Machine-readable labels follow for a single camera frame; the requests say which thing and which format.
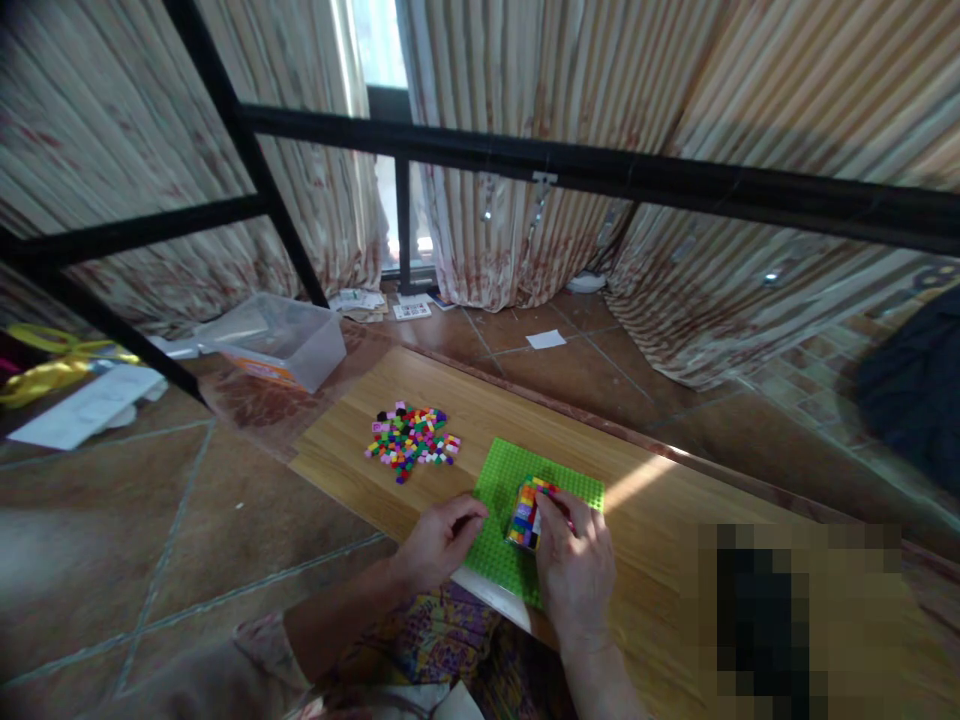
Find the hand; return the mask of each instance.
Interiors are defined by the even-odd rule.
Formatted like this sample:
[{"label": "hand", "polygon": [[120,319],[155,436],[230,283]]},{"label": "hand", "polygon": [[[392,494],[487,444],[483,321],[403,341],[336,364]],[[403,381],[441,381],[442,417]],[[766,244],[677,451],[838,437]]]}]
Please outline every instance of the hand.
[{"label": "hand", "polygon": [[[557,505],[570,511],[574,535]],[[607,605],[617,569],[603,513],[580,498],[558,492],[553,500],[537,493],[540,594],[560,641],[561,652],[600,650],[610,644]]]},{"label": "hand", "polygon": [[410,594],[437,587],[463,564],[490,513],[469,495],[458,495],[426,510],[391,561]]}]

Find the curtain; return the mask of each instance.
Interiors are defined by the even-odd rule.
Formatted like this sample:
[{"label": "curtain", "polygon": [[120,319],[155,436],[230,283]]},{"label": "curtain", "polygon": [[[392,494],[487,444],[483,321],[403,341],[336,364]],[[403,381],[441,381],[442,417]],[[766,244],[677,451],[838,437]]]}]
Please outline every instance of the curtain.
[{"label": "curtain", "polygon": [[[414,120],[659,152],[722,7],[398,0]],[[672,92],[650,103],[657,77],[670,78]],[[625,208],[552,189],[537,222],[534,185],[439,167],[423,175],[440,288],[491,311],[549,300],[610,240]]]},{"label": "curtain", "polygon": [[[347,0],[202,0],[242,100],[367,116]],[[21,238],[253,191],[158,0],[50,0],[10,9],[0,70],[0,222]],[[261,138],[324,290],[379,283],[385,235],[373,158]],[[72,268],[147,332],[175,332],[254,290],[299,281],[268,219]],[[2,319],[71,325],[23,282],[4,282]]]},{"label": "curtain", "polygon": [[[735,4],[664,152],[955,192],[958,23],[935,0]],[[608,304],[658,370],[706,389],[911,288],[931,260],[644,205]]]},{"label": "curtain", "polygon": [[[955,3],[398,6],[423,124],[941,190],[960,182]],[[623,213],[551,190],[531,233],[535,185],[426,175],[441,289],[493,311],[546,302],[609,245]],[[602,257],[613,313],[654,367],[696,389],[909,287],[930,260],[652,205]]]}]

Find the black metal frame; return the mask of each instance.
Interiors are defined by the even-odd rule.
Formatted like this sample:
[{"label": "black metal frame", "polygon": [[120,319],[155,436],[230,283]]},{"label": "black metal frame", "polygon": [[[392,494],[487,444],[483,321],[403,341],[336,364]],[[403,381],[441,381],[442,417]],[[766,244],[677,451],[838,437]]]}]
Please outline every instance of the black metal frame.
[{"label": "black metal frame", "polygon": [[401,96],[405,99],[406,93],[383,88],[368,92],[370,120],[240,103],[194,0],[164,0],[164,6],[247,169],[255,194],[29,241],[0,229],[0,260],[200,402],[203,398],[191,373],[62,270],[267,215],[308,297],[327,307],[256,134],[396,158],[403,292],[416,286],[409,263],[411,162],[527,182],[532,181],[534,172],[548,172],[558,176],[559,187],[636,203],[960,257],[960,199],[952,193],[423,127],[413,125],[409,106],[403,107]]}]

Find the sleeve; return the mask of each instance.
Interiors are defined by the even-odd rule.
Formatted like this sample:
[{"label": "sleeve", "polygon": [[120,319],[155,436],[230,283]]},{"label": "sleeve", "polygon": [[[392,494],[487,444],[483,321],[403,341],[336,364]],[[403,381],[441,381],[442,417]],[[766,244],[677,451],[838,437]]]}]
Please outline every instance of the sleeve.
[{"label": "sleeve", "polygon": [[282,718],[310,687],[277,612],[238,626],[225,642],[181,655],[90,717]]}]

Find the clear plastic container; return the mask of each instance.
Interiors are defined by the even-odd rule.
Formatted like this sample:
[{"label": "clear plastic container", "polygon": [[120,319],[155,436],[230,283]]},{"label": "clear plastic container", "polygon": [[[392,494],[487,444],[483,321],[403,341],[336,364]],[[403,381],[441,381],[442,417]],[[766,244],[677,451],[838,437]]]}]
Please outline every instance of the clear plastic container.
[{"label": "clear plastic container", "polygon": [[251,375],[308,393],[347,355],[337,313],[269,293],[204,326],[197,339]]}]

